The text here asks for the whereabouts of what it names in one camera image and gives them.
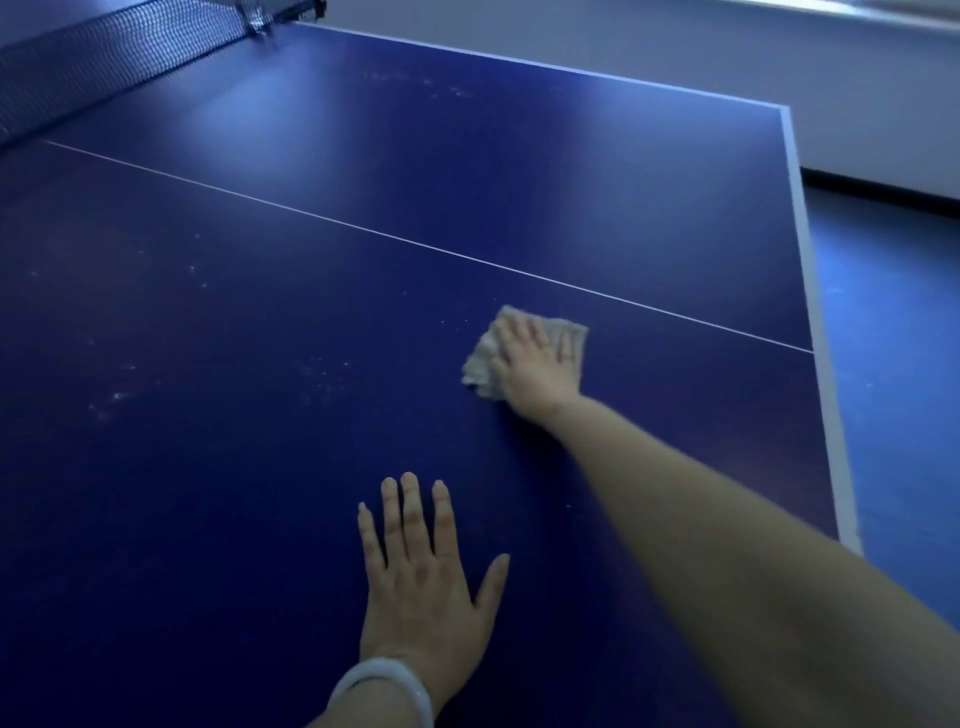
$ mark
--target forearm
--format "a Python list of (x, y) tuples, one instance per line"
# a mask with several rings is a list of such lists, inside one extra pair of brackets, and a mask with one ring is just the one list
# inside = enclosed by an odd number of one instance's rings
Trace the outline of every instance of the forearm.
[(306, 728), (418, 728), (417, 710), (401, 686), (365, 680)]
[(881, 573), (599, 402), (547, 429), (749, 724), (956, 717), (960, 639)]

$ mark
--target hand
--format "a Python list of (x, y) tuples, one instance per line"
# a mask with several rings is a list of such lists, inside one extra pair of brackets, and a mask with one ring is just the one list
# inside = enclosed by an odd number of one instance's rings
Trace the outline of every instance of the hand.
[(402, 523), (396, 481), (388, 477), (380, 487), (386, 563), (373, 514), (361, 503), (357, 515), (370, 583), (360, 660), (390, 657), (403, 662), (430, 693), (436, 717), (467, 683), (487, 649), (510, 556), (500, 554), (493, 560), (476, 602), (470, 601), (449, 491), (440, 480), (434, 483), (434, 552), (417, 477), (406, 473), (400, 482)]
[(504, 316), (493, 328), (506, 358), (492, 362), (507, 402), (525, 420), (546, 427), (566, 403), (580, 397), (580, 362), (564, 334), (556, 354), (537, 319)]

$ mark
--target table tennis net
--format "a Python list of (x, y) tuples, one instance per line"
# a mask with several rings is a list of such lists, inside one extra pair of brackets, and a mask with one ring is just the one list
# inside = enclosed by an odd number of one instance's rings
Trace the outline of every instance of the table tennis net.
[(0, 48), (0, 149), (271, 21), (260, 3), (149, 0)]

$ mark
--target gray rag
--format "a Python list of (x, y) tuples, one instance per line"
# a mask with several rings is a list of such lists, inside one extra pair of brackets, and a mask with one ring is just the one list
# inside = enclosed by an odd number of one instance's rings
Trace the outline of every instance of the gray rag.
[[(550, 340), (550, 348), (553, 353), (557, 353), (560, 349), (560, 337), (565, 333), (569, 334), (570, 344), (573, 347), (573, 360), (578, 365), (583, 365), (584, 345), (587, 342), (587, 332), (589, 331), (587, 327), (574, 324), (566, 319), (544, 319), (541, 316), (525, 313), (508, 305), (500, 309), (499, 313), (496, 314), (496, 320), (516, 314), (528, 319), (537, 319), (543, 324), (543, 330), (546, 331), (546, 336)], [(495, 323), (496, 321), (490, 324), (487, 333), (480, 337), (473, 353), (467, 359), (467, 363), (464, 364), (464, 384), (475, 386), (477, 396), (487, 400), (503, 399), (503, 392), (500, 390), (500, 385), (490, 365), (491, 359), (500, 355), (500, 342), (497, 341), (496, 334), (493, 333), (493, 324)]]

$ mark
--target blue floor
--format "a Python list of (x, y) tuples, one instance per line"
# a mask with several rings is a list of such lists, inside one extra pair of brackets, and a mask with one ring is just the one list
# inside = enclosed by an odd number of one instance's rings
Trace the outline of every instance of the blue floor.
[(806, 194), (866, 556), (960, 628), (960, 221)]

